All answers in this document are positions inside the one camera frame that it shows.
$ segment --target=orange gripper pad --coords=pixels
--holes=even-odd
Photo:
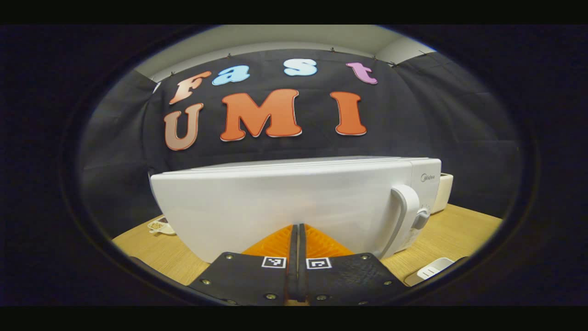
[[[245,255],[288,257],[292,227],[287,226],[263,238],[243,252]]]
[[[321,231],[304,224],[306,232],[306,258],[353,255],[353,252]]]

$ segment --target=microwave handle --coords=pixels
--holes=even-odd
[[[400,245],[403,244],[404,234],[408,233],[412,224],[415,222],[420,207],[418,194],[408,185],[395,185],[390,190],[390,193],[400,204],[400,216],[381,254],[375,254],[378,256],[378,259],[384,259],[396,253]]]

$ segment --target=midea logo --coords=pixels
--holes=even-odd
[[[435,178],[435,175],[422,174],[420,176],[420,181],[427,181],[427,180],[430,180],[430,179],[433,179],[433,178]]]

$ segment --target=wooden table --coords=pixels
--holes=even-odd
[[[128,230],[113,242],[126,254],[141,259],[165,276],[184,285],[190,284],[209,264],[192,253],[178,236],[149,233],[147,224],[151,221]],[[440,257],[456,261],[470,256],[492,236],[501,221],[497,217],[447,205],[443,211],[431,215],[410,248],[382,260],[382,263],[404,281],[408,275]]]

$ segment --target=white microwave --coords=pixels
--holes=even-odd
[[[416,240],[440,174],[434,158],[356,156],[219,164],[150,178],[176,234],[212,263],[301,223],[354,253],[386,258]]]

